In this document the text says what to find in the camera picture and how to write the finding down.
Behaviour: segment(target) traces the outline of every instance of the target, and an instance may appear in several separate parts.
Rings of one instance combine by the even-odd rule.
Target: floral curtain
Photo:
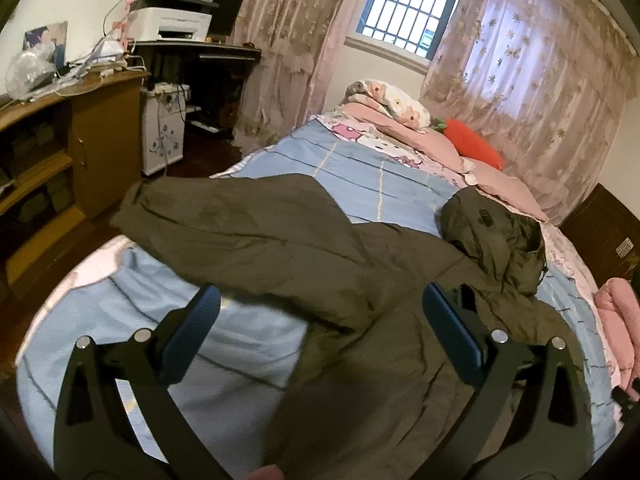
[[[262,49],[244,89],[236,145],[273,144],[321,112],[358,0],[244,0],[232,37]]]
[[[485,136],[558,223],[597,183],[634,56],[596,0],[460,0],[421,100]]]

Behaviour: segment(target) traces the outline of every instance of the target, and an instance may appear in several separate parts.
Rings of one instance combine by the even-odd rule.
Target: barcode sticker
[[[624,258],[629,254],[629,252],[633,248],[634,248],[633,242],[629,240],[629,238],[627,237],[625,238],[625,241],[618,246],[618,248],[616,249],[616,252],[618,253],[618,256],[620,258]]]

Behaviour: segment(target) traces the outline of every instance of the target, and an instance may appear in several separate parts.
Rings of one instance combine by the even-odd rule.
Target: white printer
[[[126,37],[135,41],[205,41],[213,0],[138,0],[131,4]]]

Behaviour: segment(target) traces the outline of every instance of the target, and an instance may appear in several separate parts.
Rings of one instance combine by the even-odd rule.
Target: picture of person
[[[24,33],[22,49],[27,50],[39,43],[53,41],[56,49],[53,53],[52,62],[56,65],[57,69],[62,68],[65,63],[66,26],[67,22],[62,22],[28,30]]]

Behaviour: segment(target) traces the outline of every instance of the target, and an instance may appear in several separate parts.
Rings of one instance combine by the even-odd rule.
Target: window sill
[[[394,44],[385,43],[384,41],[374,40],[362,34],[353,33],[347,36],[344,41],[346,46],[356,48],[363,52],[368,52],[374,56],[381,57],[398,65],[404,66],[409,70],[426,75],[429,71],[429,60],[412,54]]]

